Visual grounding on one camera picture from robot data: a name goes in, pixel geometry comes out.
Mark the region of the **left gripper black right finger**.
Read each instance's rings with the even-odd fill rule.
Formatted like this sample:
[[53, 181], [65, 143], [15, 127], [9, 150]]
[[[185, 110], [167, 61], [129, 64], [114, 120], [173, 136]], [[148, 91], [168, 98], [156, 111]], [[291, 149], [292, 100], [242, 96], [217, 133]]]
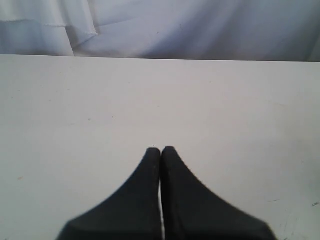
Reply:
[[167, 240], [274, 240], [263, 222], [211, 192], [172, 146], [160, 160], [160, 187]]

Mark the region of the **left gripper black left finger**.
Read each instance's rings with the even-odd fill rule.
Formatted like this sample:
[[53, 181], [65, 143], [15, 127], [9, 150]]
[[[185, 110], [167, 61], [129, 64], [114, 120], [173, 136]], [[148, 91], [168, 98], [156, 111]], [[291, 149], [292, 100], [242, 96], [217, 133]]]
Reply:
[[160, 240], [161, 152], [148, 148], [128, 180], [108, 199], [70, 220], [59, 240]]

